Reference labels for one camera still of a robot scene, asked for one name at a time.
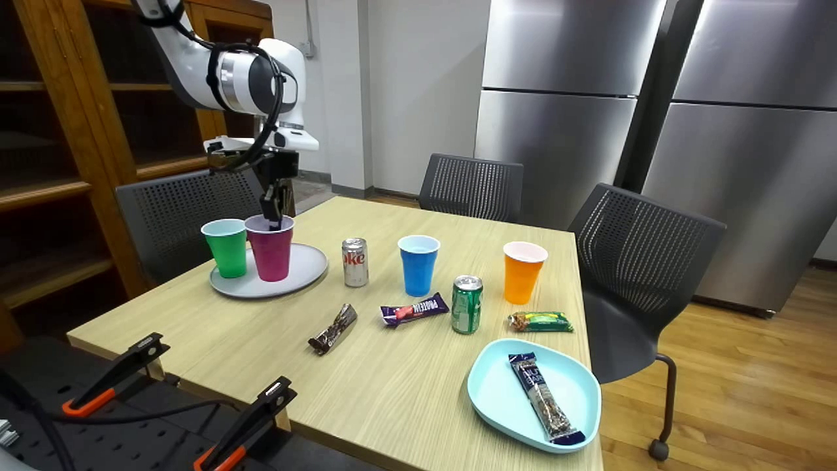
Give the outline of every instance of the chair leg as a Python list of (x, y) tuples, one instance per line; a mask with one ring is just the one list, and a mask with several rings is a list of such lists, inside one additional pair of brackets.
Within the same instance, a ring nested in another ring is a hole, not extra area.
[(663, 419), (663, 432), (653, 442), (650, 456), (654, 461), (667, 461), (671, 457), (671, 434), (672, 434), (672, 422), (676, 422), (676, 390), (677, 390), (677, 363), (671, 355), (658, 353), (658, 360), (667, 363), (667, 383), (664, 383), (664, 419)]

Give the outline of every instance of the wooden table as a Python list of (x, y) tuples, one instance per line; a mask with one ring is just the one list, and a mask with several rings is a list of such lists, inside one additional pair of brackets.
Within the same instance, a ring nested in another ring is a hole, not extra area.
[[(450, 316), (386, 329), (379, 307), (409, 304), (396, 240), (426, 233), (442, 240), (435, 288), (450, 300), (460, 273), (484, 278), (481, 326), (450, 329)], [(370, 286), (346, 288), (340, 240), (370, 243)], [(603, 468), (600, 440), (573, 456), (548, 456), (490, 430), (471, 407), (466, 377), (480, 350), (509, 337), (502, 300), (502, 243), (536, 240), (549, 252), (528, 309), (561, 309), (571, 334), (526, 334), (588, 363), (583, 300), (571, 233), (509, 226), (442, 213), (335, 197), (297, 219), (297, 243), (318, 247), (329, 273), (318, 286), (284, 298), (234, 300), (218, 296), (203, 265), (76, 329), (76, 347), (116, 355), (146, 333), (162, 333), (171, 350), (162, 372), (186, 385), (252, 404), (276, 377), (289, 377), (298, 397), (292, 426), (329, 440), (353, 456), (416, 468)], [(356, 326), (327, 355), (307, 345), (344, 304)]]

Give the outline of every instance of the wall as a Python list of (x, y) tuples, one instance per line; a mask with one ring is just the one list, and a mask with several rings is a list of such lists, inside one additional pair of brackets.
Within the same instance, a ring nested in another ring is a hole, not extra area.
[[(303, 0), (273, 0), (307, 39)], [(307, 155), (339, 186), (418, 194), (432, 151), (475, 155), (490, 0), (311, 0)]]

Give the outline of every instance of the teal plate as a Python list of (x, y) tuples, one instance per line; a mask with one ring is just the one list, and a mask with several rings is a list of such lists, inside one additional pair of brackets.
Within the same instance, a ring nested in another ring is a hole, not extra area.
[[(554, 445), (522, 390), (509, 353), (536, 353), (544, 383), (549, 385), (554, 404), (565, 411), (571, 423), (583, 432), (583, 442)], [(475, 411), (502, 434), (522, 440), (544, 452), (575, 452), (600, 432), (603, 419), (603, 387), (598, 377), (575, 359), (515, 337), (490, 343), (468, 372), (468, 397)]]

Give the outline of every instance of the magenta cup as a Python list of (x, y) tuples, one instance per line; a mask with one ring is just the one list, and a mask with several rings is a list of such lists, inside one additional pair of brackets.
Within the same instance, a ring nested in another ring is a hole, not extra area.
[(284, 214), (284, 226), (276, 227), (265, 214), (246, 216), (246, 235), (254, 249), (256, 274), (267, 282), (289, 278), (293, 219)]

